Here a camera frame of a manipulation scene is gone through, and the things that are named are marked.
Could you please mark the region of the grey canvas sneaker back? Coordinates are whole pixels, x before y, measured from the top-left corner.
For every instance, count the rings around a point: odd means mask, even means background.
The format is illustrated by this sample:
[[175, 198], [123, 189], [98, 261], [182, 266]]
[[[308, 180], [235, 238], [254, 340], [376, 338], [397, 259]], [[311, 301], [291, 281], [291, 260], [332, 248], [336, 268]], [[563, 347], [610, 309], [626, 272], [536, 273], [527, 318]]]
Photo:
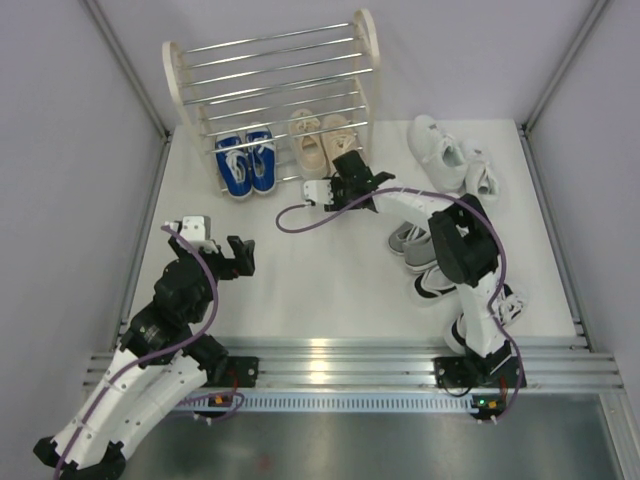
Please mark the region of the grey canvas sneaker back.
[[404, 222], [388, 237], [387, 245], [396, 255], [404, 254], [404, 245], [425, 235], [425, 231], [409, 222]]

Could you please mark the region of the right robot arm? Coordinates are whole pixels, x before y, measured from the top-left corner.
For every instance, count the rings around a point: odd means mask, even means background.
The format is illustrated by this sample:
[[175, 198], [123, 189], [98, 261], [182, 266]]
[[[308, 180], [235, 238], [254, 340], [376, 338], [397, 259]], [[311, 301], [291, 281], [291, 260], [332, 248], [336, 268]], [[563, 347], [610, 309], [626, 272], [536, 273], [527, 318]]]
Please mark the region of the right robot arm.
[[423, 229], [435, 253], [432, 272], [445, 279], [462, 307], [444, 334], [460, 366], [437, 378], [444, 388], [491, 386], [505, 381], [525, 386], [519, 347], [507, 332], [522, 305], [506, 283], [506, 252], [479, 199], [455, 197], [398, 184], [388, 172], [374, 174], [356, 151], [339, 156], [336, 172], [322, 181], [321, 203], [339, 215], [368, 209]]

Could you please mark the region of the grey canvas sneaker front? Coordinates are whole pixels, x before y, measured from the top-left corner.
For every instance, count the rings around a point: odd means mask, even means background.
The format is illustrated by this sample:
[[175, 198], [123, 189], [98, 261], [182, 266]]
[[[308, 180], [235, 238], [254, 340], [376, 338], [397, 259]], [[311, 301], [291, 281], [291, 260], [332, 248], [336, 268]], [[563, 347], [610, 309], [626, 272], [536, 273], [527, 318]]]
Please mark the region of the grey canvas sneaker front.
[[403, 245], [404, 262], [406, 267], [421, 273], [437, 264], [437, 258], [431, 239], [406, 242]]

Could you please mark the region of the grey canvas sneaker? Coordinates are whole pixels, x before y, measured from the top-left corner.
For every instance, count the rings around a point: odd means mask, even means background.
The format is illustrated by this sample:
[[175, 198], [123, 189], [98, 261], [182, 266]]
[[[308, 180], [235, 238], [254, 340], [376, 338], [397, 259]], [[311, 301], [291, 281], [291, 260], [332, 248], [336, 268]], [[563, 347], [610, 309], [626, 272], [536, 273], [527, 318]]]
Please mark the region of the grey canvas sneaker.
[[403, 245], [404, 262], [406, 267], [421, 273], [437, 264], [437, 258], [431, 239], [406, 242]]
[[404, 254], [404, 245], [425, 235], [425, 231], [409, 222], [404, 222], [388, 237], [387, 245], [396, 255]]

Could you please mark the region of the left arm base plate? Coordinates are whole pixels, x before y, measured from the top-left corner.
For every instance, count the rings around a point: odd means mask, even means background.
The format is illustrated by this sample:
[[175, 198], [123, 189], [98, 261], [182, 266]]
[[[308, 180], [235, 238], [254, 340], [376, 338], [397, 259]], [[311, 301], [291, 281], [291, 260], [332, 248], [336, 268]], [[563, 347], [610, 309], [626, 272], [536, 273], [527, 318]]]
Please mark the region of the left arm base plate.
[[215, 367], [206, 386], [224, 389], [254, 388], [258, 373], [258, 357], [227, 356]]

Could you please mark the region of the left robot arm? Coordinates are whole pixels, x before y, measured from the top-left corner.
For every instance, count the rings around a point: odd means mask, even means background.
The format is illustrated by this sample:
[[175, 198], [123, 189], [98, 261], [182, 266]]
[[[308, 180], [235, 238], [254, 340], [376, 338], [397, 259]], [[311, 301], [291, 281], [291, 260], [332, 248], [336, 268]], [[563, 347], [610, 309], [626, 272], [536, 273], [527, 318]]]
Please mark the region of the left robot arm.
[[176, 258], [131, 320], [102, 379], [64, 429], [34, 446], [54, 478], [119, 478], [140, 442], [202, 386], [225, 387], [222, 402], [233, 405], [245, 363], [207, 330], [219, 282], [254, 275], [255, 243], [237, 236], [227, 242], [231, 257], [212, 240], [189, 242], [171, 232]]

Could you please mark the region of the blue canvas sneaker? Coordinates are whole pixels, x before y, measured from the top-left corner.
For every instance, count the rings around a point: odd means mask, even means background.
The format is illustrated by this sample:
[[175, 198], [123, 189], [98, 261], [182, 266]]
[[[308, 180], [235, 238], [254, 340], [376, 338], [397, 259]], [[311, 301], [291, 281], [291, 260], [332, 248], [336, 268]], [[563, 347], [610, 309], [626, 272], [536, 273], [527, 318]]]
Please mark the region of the blue canvas sneaker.
[[258, 194], [269, 194], [276, 186], [276, 147], [271, 130], [259, 126], [246, 132], [252, 186]]
[[217, 136], [214, 144], [219, 172], [228, 194], [235, 200], [244, 200], [252, 192], [249, 162], [241, 144], [237, 132]]

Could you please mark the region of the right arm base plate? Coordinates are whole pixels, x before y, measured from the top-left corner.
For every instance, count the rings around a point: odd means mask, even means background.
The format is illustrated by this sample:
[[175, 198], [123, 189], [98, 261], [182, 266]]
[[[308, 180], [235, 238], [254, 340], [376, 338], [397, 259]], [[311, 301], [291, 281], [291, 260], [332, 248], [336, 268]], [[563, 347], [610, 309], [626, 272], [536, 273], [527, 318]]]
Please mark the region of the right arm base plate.
[[520, 381], [521, 388], [527, 386], [526, 376], [514, 356], [501, 365], [480, 357], [437, 357], [434, 369], [436, 384], [440, 389], [500, 389], [504, 386], [514, 389], [517, 381]]

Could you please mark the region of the beige lace sneaker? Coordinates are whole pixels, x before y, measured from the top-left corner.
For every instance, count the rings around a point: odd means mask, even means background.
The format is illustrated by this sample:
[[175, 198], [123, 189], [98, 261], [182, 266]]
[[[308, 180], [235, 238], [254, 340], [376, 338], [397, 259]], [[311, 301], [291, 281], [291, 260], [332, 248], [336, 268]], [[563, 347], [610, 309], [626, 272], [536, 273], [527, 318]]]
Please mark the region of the beige lace sneaker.
[[356, 131], [348, 120], [341, 114], [331, 114], [323, 118], [321, 129], [322, 145], [326, 154], [329, 175], [336, 173], [333, 161], [339, 156], [360, 149], [360, 142]]
[[301, 175], [318, 180], [328, 174], [328, 164], [319, 134], [321, 122], [309, 109], [298, 109], [291, 115], [288, 133]]

